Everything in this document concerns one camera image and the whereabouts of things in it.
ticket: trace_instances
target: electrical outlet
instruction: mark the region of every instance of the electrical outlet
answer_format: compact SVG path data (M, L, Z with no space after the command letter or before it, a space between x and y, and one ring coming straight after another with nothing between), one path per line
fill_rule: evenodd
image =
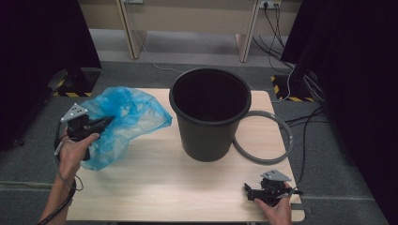
M282 0L262 0L260 3L260 8L264 8L264 3L268 3L267 9L270 8L280 8Z

